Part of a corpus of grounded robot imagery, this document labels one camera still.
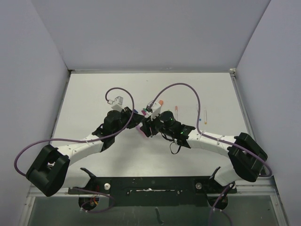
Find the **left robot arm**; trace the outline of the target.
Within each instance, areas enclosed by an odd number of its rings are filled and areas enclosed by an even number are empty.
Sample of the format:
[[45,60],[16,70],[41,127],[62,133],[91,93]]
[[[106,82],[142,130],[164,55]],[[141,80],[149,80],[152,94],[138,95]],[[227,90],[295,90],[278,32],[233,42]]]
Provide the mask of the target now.
[[50,197],[63,187],[70,165],[108,149],[115,142],[116,132],[122,128],[132,129],[143,120],[144,115],[135,113],[128,107],[121,111],[111,110],[103,123],[79,143],[60,147],[44,146],[25,177],[45,196]]

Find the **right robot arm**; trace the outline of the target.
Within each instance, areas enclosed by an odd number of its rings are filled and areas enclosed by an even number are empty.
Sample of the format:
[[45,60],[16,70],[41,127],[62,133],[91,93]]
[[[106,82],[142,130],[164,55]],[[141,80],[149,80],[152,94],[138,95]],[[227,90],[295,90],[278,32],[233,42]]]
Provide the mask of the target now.
[[198,131],[193,126],[178,122],[171,111],[145,118],[141,131],[147,137],[160,133],[164,139],[174,142],[179,147],[199,148],[227,157],[230,164],[218,167],[209,181],[211,190],[216,193],[237,180],[255,182],[268,158],[262,148],[246,133],[222,136]]

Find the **yellow cap pen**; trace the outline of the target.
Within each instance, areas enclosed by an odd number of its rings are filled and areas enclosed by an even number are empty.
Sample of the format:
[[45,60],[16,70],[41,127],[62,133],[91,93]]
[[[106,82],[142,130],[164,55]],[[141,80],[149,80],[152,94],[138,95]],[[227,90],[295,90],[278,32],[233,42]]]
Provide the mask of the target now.
[[207,110],[206,108],[204,109],[204,124],[207,124]]

